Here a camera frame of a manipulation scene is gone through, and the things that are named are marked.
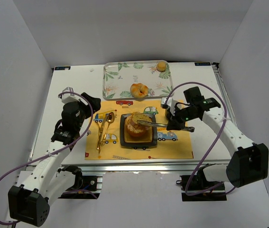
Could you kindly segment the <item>garlic toast bread slice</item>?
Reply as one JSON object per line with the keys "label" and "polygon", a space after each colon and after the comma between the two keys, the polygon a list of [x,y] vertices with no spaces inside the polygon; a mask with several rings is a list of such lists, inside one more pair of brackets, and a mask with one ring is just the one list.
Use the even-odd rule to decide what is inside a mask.
{"label": "garlic toast bread slice", "polygon": [[140,112],[133,112],[130,115],[130,124],[133,126],[138,125],[138,120],[143,120],[143,121],[151,121],[152,119],[147,116],[146,114],[142,114]]}

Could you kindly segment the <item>large sugared round bread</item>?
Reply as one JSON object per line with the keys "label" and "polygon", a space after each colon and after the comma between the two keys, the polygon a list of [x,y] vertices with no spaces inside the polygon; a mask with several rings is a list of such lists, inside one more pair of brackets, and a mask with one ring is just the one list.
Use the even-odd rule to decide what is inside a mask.
{"label": "large sugared round bread", "polygon": [[147,131],[150,129],[148,126],[143,126],[143,125],[136,125],[133,126],[130,124],[130,116],[128,116],[125,120],[125,126],[127,132],[132,136],[132,137],[141,137],[147,133]]}

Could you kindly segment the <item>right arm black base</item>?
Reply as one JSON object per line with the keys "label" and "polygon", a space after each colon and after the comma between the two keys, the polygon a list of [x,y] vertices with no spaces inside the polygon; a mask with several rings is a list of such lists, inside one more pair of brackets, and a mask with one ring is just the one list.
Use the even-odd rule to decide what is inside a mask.
{"label": "right arm black base", "polygon": [[[202,201],[226,201],[227,197],[225,195],[225,185],[221,184],[220,186],[211,189],[209,191],[205,191],[201,194],[194,196],[187,196],[185,193],[185,187],[189,180],[190,175],[182,175],[176,180],[176,185],[181,188],[181,196],[183,202],[202,202]],[[188,187],[188,193],[195,193],[198,191],[205,190],[207,188],[213,187],[219,182],[202,182],[199,177],[196,175],[193,177],[192,181]]]}

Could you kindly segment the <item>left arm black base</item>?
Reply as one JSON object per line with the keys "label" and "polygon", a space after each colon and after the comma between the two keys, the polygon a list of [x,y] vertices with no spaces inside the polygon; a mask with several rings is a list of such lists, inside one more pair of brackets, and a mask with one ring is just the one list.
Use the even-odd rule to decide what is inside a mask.
{"label": "left arm black base", "polygon": [[71,172],[75,176],[75,183],[59,197],[60,199],[98,199],[102,189],[101,176],[83,175],[82,170],[77,166],[59,168],[56,176],[58,177],[64,171]]}

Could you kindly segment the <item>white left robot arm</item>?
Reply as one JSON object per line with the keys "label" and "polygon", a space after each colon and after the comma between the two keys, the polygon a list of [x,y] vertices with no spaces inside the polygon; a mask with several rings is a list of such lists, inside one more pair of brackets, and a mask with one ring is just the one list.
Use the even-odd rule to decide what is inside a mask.
{"label": "white left robot arm", "polygon": [[82,171],[76,166],[61,167],[80,139],[84,120],[93,120],[93,114],[101,108],[101,99],[72,92],[62,92],[61,118],[56,122],[54,133],[44,158],[37,162],[31,174],[8,192],[9,215],[12,219],[35,227],[46,221],[50,206],[67,189],[80,188]]}

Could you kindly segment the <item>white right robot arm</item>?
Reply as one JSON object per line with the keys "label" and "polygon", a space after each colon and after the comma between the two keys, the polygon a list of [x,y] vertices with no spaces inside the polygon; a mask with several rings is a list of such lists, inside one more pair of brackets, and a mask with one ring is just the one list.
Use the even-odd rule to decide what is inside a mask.
{"label": "white right robot arm", "polygon": [[203,189],[220,182],[229,182],[239,188],[268,176],[269,149],[257,144],[245,136],[237,126],[227,118],[222,102],[215,98],[205,98],[199,87],[195,86],[184,91],[186,106],[178,107],[178,102],[170,96],[161,100],[168,119],[168,130],[189,130],[186,122],[200,119],[217,135],[230,153],[227,165],[207,164],[199,166],[194,172],[193,180]]}

